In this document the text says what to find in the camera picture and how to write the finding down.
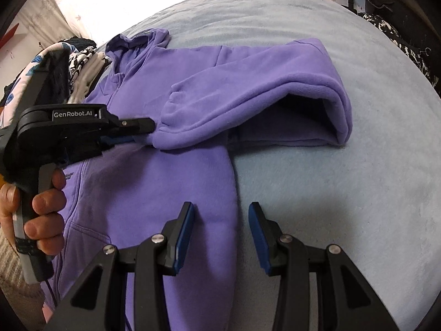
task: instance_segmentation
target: pile of clothes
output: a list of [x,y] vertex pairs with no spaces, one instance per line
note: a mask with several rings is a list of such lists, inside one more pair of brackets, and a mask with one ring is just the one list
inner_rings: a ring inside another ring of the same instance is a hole
[[93,90],[100,76],[110,64],[103,52],[96,51],[96,43],[91,39],[71,37],[42,50],[15,78],[5,86],[4,96],[0,107],[4,107],[20,94],[33,72],[33,67],[43,59],[43,56],[53,50],[68,49],[69,55],[69,99],[66,103],[81,103]]

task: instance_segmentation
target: wall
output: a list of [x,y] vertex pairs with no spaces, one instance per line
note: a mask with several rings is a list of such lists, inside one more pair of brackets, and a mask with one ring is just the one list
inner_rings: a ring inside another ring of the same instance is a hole
[[4,87],[12,83],[41,50],[35,37],[19,25],[15,35],[0,49],[0,98],[3,97]]

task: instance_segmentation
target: blue gripper pad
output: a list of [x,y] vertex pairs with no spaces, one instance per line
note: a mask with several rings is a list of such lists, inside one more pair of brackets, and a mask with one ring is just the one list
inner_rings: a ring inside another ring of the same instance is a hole
[[267,275],[270,275],[272,270],[270,263],[270,250],[253,204],[250,204],[250,207],[248,208],[248,222],[250,224],[251,234],[253,235],[254,246],[256,247],[260,267],[265,270]]
[[184,223],[182,224],[181,232],[179,233],[178,241],[176,243],[176,257],[173,263],[173,269],[176,274],[184,266],[185,255],[187,254],[188,244],[190,242],[191,231],[195,223],[195,206],[190,203],[185,215]]

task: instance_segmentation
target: silver bolt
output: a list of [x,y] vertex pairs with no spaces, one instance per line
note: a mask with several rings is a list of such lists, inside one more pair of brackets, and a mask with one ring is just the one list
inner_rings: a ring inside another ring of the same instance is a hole
[[292,242],[292,236],[289,235],[289,234],[283,234],[283,235],[281,235],[281,237],[279,238],[279,240],[280,240],[282,243],[288,244],[288,243]]
[[111,244],[106,245],[105,247],[103,247],[103,252],[106,255],[113,254],[115,252],[115,247],[113,245],[111,245]]
[[152,241],[155,244],[162,243],[164,240],[165,240],[165,236],[162,235],[162,234],[155,234],[155,235],[152,236]]
[[338,245],[329,245],[328,250],[331,254],[340,254],[341,253],[341,247]]

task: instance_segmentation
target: ribbed beige fabric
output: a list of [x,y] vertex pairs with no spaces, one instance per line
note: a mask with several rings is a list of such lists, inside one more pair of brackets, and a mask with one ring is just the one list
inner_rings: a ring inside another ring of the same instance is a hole
[[40,284],[25,283],[20,259],[1,228],[0,263],[0,288],[7,301],[29,331],[42,330],[46,324],[42,311],[45,299],[43,291]]

